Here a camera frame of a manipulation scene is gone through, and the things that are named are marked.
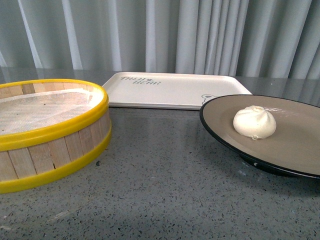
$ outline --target white cloth liner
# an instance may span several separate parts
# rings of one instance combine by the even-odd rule
[[[104,95],[82,88],[38,92],[0,99],[0,135],[48,127],[84,114]]]

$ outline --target logo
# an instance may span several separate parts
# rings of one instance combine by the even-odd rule
[[[202,104],[204,104],[205,102],[208,102],[209,100],[217,98],[219,96],[215,96],[215,95],[211,95],[211,94],[203,94],[201,97],[204,99],[202,102]]]
[[[160,81],[155,81],[152,78],[145,77],[122,76],[120,79],[132,81],[132,84],[159,85],[161,83]]]

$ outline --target white bun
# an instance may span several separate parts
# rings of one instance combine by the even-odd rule
[[[236,113],[233,126],[243,136],[252,139],[265,139],[276,131],[277,123],[270,112],[262,106],[253,105]]]

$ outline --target gray plate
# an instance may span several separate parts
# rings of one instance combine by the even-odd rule
[[[242,136],[233,127],[236,113],[252,105],[267,109],[276,130],[266,139]],[[320,178],[320,108],[260,95],[228,95],[205,103],[200,119],[219,142],[267,172]]]

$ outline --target gray countertop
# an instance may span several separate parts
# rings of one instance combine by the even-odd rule
[[[0,83],[73,78],[102,85],[113,74],[1,68]],[[319,81],[237,79],[252,93],[319,103]],[[92,163],[0,195],[0,239],[320,239],[319,180],[248,165],[211,137],[198,111],[111,108],[110,117],[111,142]]]

